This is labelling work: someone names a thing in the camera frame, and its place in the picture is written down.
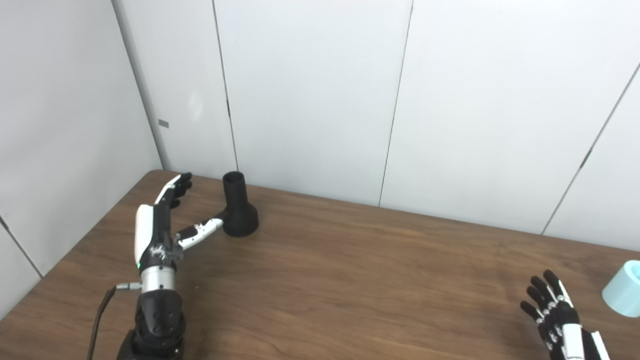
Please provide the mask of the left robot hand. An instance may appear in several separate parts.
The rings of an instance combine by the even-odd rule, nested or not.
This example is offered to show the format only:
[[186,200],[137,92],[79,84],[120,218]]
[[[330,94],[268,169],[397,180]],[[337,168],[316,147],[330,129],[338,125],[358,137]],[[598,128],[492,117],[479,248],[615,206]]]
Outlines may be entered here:
[[171,212],[192,187],[192,173],[180,173],[167,182],[152,205],[142,204],[135,214],[134,260],[139,272],[152,267],[175,267],[183,252],[201,243],[224,225],[227,212],[216,214],[176,233]]

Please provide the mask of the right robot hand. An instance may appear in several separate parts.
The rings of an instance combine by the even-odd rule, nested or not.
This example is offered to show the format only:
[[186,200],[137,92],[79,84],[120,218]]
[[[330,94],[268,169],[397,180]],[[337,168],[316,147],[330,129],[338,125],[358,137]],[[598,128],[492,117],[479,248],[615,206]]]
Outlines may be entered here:
[[531,276],[519,307],[535,322],[538,335],[551,360],[608,360],[610,354],[598,331],[583,327],[562,280],[546,269],[542,276]]

